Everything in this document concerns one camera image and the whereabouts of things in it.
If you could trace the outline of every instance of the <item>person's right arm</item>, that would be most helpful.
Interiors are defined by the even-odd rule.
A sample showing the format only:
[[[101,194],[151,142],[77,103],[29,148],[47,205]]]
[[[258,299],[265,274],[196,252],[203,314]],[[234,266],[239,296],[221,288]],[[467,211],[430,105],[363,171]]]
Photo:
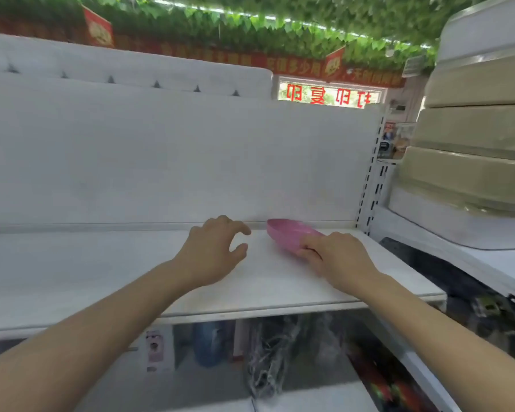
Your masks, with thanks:
[[[512,357],[380,273],[352,235],[308,235],[302,246],[299,255],[320,276],[364,301],[410,342],[462,411],[515,412]]]

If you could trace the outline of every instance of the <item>pink plastic scoop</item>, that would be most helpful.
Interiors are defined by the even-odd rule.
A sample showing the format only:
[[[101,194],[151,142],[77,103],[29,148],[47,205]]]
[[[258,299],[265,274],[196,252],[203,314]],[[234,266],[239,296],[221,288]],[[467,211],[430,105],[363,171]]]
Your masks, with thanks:
[[[299,241],[303,235],[324,235],[302,222],[286,218],[267,220],[267,233],[280,247],[294,254],[301,249]]]

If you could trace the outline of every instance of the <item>blue container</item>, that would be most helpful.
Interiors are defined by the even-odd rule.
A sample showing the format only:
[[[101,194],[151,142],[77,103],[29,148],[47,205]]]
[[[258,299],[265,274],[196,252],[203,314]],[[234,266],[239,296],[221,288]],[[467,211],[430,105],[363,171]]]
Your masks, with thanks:
[[[224,321],[193,324],[193,350],[197,363],[213,367],[226,358],[226,323]]]

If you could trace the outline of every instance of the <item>forearm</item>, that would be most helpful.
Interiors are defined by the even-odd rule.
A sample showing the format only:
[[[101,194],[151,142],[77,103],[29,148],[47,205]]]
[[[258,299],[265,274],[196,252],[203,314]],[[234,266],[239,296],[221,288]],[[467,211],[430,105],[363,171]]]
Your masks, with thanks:
[[[0,411],[73,409],[141,332],[190,290],[183,277],[178,266],[164,263],[1,355]]]
[[[363,300],[390,322],[464,412],[515,411],[515,360],[383,275]]]

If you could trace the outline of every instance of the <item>artificial ivy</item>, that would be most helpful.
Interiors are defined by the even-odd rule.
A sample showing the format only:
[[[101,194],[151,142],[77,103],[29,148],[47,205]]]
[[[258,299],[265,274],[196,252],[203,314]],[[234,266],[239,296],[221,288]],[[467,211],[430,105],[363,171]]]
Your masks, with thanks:
[[[404,26],[394,24],[398,15],[403,11],[409,14],[417,6],[423,8],[423,2],[406,0],[403,9],[401,0],[362,0],[361,3],[356,0],[183,0],[189,7],[178,8],[153,0],[0,0],[0,14],[52,26],[83,26],[80,6],[83,3],[110,20],[117,34],[314,59],[323,59],[345,45],[345,62],[399,69],[407,58],[417,54],[426,54],[428,64],[432,66],[440,22],[444,24],[448,13],[474,1],[480,0],[435,0],[429,3],[428,17],[423,17],[423,13],[416,18],[407,15]],[[201,11],[191,8],[193,5],[222,6],[233,13]],[[371,13],[367,19],[363,18],[364,6],[368,6],[367,11]],[[434,14],[432,9],[441,13]],[[241,15],[244,11],[256,15]],[[288,13],[290,22],[285,21]],[[266,18],[271,14],[275,14],[276,20]],[[383,21],[383,26],[377,24],[378,20]],[[424,35],[418,35],[418,29],[426,27],[420,25],[425,21],[435,31],[429,29]],[[305,23],[326,23],[336,26],[336,30]],[[370,37],[358,37],[355,33]],[[397,38],[393,45],[395,54],[391,58],[385,56],[385,49],[390,45],[386,38]],[[431,43],[431,47],[418,44],[425,42]]]

